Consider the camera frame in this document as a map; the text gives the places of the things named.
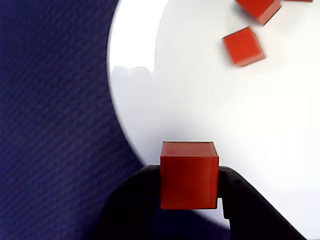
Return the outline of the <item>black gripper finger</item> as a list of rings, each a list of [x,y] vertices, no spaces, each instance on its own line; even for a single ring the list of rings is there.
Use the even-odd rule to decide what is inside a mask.
[[[91,240],[147,240],[148,221],[160,197],[160,166],[147,165],[115,189],[106,201]]]
[[[220,166],[218,197],[229,220],[232,240],[304,240],[247,180],[230,167]]]

